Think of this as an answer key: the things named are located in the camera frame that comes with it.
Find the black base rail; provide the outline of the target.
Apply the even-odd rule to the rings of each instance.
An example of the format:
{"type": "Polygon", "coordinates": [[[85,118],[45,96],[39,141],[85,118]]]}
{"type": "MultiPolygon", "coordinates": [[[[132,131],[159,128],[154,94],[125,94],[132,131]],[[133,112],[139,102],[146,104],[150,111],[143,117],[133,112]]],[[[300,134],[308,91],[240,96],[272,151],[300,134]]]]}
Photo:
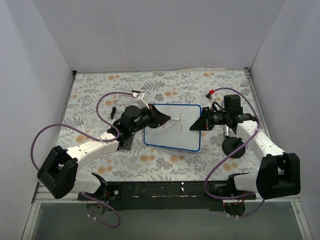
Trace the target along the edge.
{"type": "Polygon", "coordinates": [[[100,214],[109,205],[116,211],[124,210],[209,210],[242,216],[245,213],[245,200],[254,200],[256,195],[232,199],[225,203],[222,199],[207,195],[230,197],[225,181],[120,181],[103,184],[96,193],[79,194],[77,200],[98,200],[89,207],[100,214]]]}

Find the black round stand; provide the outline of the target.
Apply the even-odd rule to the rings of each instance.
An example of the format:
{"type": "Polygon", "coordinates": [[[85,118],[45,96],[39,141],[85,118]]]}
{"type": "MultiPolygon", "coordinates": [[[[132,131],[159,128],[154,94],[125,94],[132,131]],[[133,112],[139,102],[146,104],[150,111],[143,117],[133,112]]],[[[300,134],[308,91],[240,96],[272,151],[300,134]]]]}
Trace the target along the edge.
{"type": "MultiPolygon", "coordinates": [[[[229,155],[233,151],[235,151],[238,147],[240,147],[244,142],[241,138],[238,137],[227,137],[222,142],[222,150],[225,155],[229,155]]],[[[231,158],[233,159],[239,159],[241,158],[246,152],[246,147],[242,147],[240,150],[235,152],[231,158]]]]}

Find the blue framed whiteboard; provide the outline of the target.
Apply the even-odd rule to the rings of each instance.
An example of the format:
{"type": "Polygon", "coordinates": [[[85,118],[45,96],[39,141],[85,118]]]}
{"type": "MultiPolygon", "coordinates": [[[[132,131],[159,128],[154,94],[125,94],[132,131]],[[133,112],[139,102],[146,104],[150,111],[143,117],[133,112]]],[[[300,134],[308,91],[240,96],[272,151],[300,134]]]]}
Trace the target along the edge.
{"type": "Polygon", "coordinates": [[[198,104],[155,104],[156,108],[181,121],[168,121],[163,126],[145,128],[143,141],[147,146],[197,152],[201,148],[201,132],[190,127],[200,117],[202,108],[198,104]]]}

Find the grey studded baseplate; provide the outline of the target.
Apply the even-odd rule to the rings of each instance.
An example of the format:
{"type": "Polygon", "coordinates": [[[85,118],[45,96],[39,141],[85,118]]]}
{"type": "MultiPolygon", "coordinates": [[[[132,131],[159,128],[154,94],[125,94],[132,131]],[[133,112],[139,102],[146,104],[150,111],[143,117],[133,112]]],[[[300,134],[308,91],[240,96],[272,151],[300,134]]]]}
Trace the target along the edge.
{"type": "Polygon", "coordinates": [[[128,137],[126,139],[122,139],[119,141],[118,151],[130,151],[133,144],[134,136],[128,137]]]}

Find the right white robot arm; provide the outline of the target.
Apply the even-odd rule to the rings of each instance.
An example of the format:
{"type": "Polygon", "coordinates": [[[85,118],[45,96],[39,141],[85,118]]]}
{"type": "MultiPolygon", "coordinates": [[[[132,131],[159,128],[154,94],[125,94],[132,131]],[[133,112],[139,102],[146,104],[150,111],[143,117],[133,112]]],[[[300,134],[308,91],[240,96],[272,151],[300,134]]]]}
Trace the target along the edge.
{"type": "Polygon", "coordinates": [[[260,130],[255,115],[244,113],[238,94],[226,95],[224,106],[217,109],[213,102],[202,109],[200,117],[189,128],[191,131],[210,131],[216,125],[227,126],[236,137],[226,137],[222,150],[229,158],[239,158],[248,147],[259,161],[257,173],[235,173],[226,181],[226,196],[237,199],[247,193],[259,193],[265,199],[295,196],[301,192],[300,159],[275,145],[260,130]]]}

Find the silver metal cylinder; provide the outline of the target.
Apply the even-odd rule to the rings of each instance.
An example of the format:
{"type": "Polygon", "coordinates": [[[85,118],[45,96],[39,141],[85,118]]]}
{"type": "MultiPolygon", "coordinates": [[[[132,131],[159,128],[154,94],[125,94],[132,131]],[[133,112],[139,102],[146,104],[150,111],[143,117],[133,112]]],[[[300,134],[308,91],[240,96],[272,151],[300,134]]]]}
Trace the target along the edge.
{"type": "Polygon", "coordinates": [[[223,135],[225,138],[229,138],[231,135],[231,130],[227,125],[223,126],[223,135]]]}

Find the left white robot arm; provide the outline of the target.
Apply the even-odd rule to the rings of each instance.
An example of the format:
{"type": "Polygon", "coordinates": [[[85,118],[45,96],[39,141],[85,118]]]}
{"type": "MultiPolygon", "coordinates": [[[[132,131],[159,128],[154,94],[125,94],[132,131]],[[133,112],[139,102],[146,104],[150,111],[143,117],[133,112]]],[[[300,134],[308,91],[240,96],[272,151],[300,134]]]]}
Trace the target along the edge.
{"type": "Polygon", "coordinates": [[[52,148],[39,168],[37,178],[55,199],[69,193],[83,192],[95,200],[101,200],[106,196],[107,182],[97,173],[81,173],[80,170],[104,155],[130,149],[135,133],[147,127],[159,128],[170,120],[170,116],[154,105],[144,108],[130,105],[96,140],[69,148],[59,145],[52,148]]]}

